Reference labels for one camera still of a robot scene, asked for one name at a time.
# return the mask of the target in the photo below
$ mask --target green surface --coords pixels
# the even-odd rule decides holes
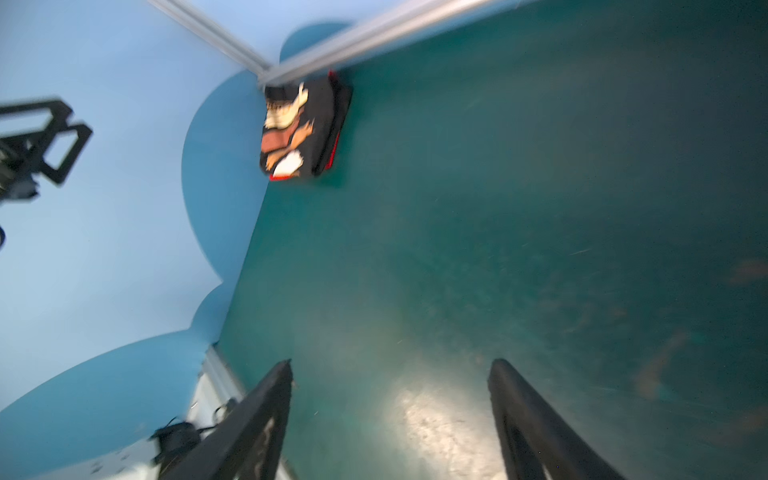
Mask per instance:
[[[765,478],[764,2],[542,1],[345,72],[220,351],[292,358],[302,480],[504,478],[505,357],[628,478]]]

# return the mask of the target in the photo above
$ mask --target folded clothing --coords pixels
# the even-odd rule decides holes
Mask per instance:
[[[333,165],[352,88],[333,72],[299,85],[266,87],[261,169],[270,180],[317,177]]]

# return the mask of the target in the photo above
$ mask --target black device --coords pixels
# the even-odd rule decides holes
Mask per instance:
[[[273,480],[292,381],[289,361],[275,365],[163,480]],[[488,389],[509,480],[624,480],[506,360],[492,363]]]
[[[61,185],[69,175],[88,138],[93,131],[85,124],[70,125],[72,109],[59,99],[0,105],[0,118],[8,115],[48,111],[51,119],[45,128],[7,137],[0,137],[0,203],[6,200],[32,200],[38,196],[38,184],[33,175],[43,174]],[[45,153],[57,135],[73,131],[77,139],[64,156],[58,168],[45,161]],[[0,228],[0,247],[5,242],[5,231]]]

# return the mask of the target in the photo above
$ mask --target red trim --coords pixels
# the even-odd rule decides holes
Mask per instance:
[[[341,132],[336,134],[336,141],[333,142],[333,151],[331,152],[331,158],[328,159],[328,164],[326,165],[326,170],[331,168],[333,166],[333,158],[336,156],[336,147],[339,146],[339,136],[341,135]]]

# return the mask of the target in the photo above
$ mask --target blue wall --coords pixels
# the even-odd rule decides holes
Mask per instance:
[[[186,411],[266,190],[264,105],[135,0],[6,2],[0,60],[1,102],[60,95],[95,132],[63,188],[0,207],[0,478],[18,479]]]

